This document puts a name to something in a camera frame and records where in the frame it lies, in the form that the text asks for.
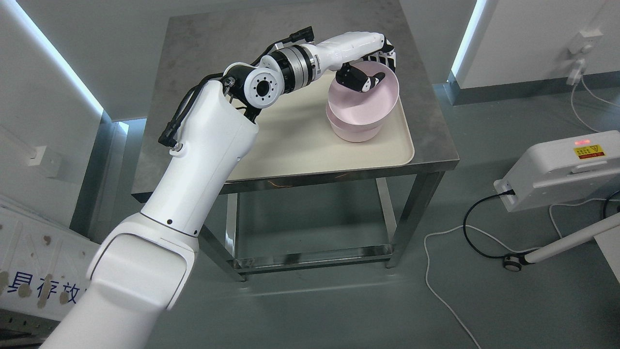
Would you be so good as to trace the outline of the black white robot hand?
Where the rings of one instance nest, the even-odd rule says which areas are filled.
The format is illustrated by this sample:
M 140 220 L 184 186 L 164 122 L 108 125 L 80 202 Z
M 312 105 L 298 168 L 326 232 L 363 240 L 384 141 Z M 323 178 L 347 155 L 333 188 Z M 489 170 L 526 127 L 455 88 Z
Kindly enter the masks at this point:
M 351 62 L 359 59 L 379 62 L 392 72 L 396 71 L 396 50 L 381 33 L 347 32 L 316 45 L 304 46 L 315 60 L 313 80 L 319 79 L 326 71 L 335 71 L 338 84 L 359 93 L 376 87 L 385 78 L 385 73 L 369 76 Z

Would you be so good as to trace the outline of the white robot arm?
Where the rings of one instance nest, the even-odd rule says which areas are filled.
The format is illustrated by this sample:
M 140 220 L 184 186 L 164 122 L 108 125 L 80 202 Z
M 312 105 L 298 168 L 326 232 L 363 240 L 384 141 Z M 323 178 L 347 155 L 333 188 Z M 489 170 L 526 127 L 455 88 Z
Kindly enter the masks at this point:
M 207 75 L 183 97 L 158 142 L 171 160 L 140 212 L 91 260 L 90 286 L 44 349 L 141 349 L 192 274 L 215 199 L 258 135 L 259 113 L 317 77 L 312 27 L 277 40 L 252 63 Z

